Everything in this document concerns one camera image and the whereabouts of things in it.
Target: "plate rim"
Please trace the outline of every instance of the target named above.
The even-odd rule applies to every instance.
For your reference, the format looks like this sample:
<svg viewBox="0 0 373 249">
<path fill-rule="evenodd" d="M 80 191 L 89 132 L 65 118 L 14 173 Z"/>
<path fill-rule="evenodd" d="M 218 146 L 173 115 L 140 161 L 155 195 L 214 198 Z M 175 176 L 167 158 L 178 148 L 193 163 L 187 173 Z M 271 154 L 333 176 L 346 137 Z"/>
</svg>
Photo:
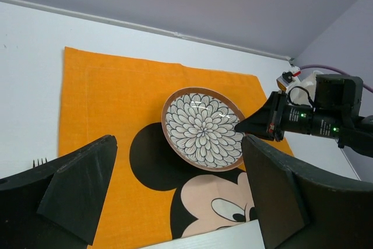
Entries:
<svg viewBox="0 0 373 249">
<path fill-rule="evenodd" d="M 162 124 L 162 130 L 163 134 L 168 142 L 168 144 L 171 146 L 171 148 L 175 151 L 175 153 L 182 158 L 184 161 L 187 163 L 202 169 L 202 170 L 207 170 L 207 171 L 213 171 L 213 172 L 224 172 L 228 170 L 235 169 L 236 167 L 240 166 L 244 162 L 244 158 L 242 156 L 242 151 L 241 151 L 241 157 L 233 164 L 226 166 L 226 167 L 221 167 L 221 168 L 215 168 L 215 167 L 207 167 L 207 166 L 201 166 L 200 164 L 196 164 L 195 162 L 187 159 L 184 155 L 181 154 L 181 152 L 175 147 L 173 142 L 171 141 L 171 138 L 168 136 L 167 128 L 166 128 L 166 114 L 167 110 L 170 107 L 171 103 L 178 97 L 183 96 L 185 94 L 191 94 L 191 93 L 198 93 L 198 94 L 206 94 L 209 96 L 212 96 L 214 98 L 219 99 L 222 101 L 225 105 L 228 106 L 229 109 L 233 111 L 233 113 L 237 116 L 239 121 L 243 121 L 245 119 L 245 116 L 241 112 L 240 109 L 230 100 L 228 97 L 223 96 L 221 93 L 208 89 L 206 87 L 183 87 L 180 90 L 177 90 L 173 94 L 171 94 L 166 102 L 164 103 L 164 106 L 162 108 L 162 116 L 161 116 L 161 124 Z"/>
</svg>

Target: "fork tines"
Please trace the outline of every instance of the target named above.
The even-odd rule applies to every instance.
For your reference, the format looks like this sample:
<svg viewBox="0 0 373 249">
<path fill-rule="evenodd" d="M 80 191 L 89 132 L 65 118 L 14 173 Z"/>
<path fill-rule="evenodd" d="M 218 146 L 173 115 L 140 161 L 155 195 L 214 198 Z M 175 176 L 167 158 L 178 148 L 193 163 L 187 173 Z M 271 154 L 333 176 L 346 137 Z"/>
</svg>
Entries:
<svg viewBox="0 0 373 249">
<path fill-rule="evenodd" d="M 35 163 L 35 160 L 33 160 L 33 168 L 36 167 L 36 166 L 40 166 L 40 165 L 42 165 L 44 163 L 47 163 L 47 162 L 48 162 L 48 160 L 47 160 L 46 157 L 44 158 L 44 160 L 42 158 L 40 161 L 39 161 L 39 159 L 37 159 L 37 164 Z"/>
</svg>

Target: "mickey mouse ear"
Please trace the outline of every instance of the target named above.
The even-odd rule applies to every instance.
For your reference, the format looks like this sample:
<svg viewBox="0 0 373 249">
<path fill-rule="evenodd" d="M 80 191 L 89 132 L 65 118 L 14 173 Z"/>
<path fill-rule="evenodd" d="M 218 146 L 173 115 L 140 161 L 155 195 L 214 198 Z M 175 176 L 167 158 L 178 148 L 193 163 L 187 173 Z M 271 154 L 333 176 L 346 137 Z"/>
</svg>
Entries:
<svg viewBox="0 0 373 249">
<path fill-rule="evenodd" d="M 160 122 L 144 127 L 135 136 L 129 151 L 135 177 L 153 190 L 168 191 L 190 178 L 206 174 L 182 160 L 168 144 Z"/>
</svg>

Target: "purple cable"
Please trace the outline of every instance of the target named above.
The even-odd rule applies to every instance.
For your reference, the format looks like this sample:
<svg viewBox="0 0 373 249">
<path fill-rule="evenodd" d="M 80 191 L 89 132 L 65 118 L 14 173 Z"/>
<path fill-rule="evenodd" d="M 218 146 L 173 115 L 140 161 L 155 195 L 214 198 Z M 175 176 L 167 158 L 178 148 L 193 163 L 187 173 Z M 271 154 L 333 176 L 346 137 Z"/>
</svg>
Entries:
<svg viewBox="0 0 373 249">
<path fill-rule="evenodd" d="M 322 68 L 322 69 L 331 70 L 331 71 L 334 71 L 334 72 L 337 72 L 337 73 L 340 73 L 340 74 L 343 74 L 343 75 L 351 76 L 350 74 L 348 74 L 347 72 L 345 72 L 343 70 L 340 70 L 340 69 L 332 67 L 332 66 L 327 66 L 327 65 L 310 64 L 310 65 L 300 66 L 301 70 L 308 69 L 308 68 Z M 373 93 L 373 88 L 372 87 L 369 87 L 367 84 L 363 84 L 363 87 L 366 88 L 366 90 L 368 90 L 369 92 Z"/>
</svg>

